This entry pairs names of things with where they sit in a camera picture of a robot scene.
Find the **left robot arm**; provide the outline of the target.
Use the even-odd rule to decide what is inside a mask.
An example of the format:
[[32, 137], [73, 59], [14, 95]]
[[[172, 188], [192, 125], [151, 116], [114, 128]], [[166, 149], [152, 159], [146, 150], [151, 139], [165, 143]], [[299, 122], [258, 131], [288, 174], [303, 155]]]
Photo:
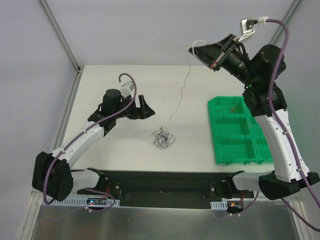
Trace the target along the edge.
[[102, 103], [73, 140], [50, 153], [42, 151], [37, 155], [32, 187], [57, 201], [63, 201], [70, 193], [82, 189], [102, 194], [107, 185], [103, 172], [94, 168], [73, 171], [72, 168], [92, 145], [116, 126], [117, 119], [144, 120], [155, 115], [143, 95], [138, 99], [139, 106], [136, 106], [134, 96], [123, 90], [108, 89]]

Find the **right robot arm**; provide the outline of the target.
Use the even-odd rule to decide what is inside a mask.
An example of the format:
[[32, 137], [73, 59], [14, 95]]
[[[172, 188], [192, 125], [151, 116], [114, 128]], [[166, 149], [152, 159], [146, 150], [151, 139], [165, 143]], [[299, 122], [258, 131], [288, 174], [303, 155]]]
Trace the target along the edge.
[[317, 184], [320, 177], [309, 170], [299, 153], [285, 97], [274, 82], [286, 68], [281, 49], [267, 44], [249, 58], [243, 43], [229, 34], [216, 43], [192, 46], [188, 52], [209, 69], [225, 69], [244, 84], [244, 103], [262, 130], [273, 160], [271, 172], [241, 170], [228, 175], [216, 186], [217, 194], [230, 199], [242, 191], [255, 191], [278, 200]]

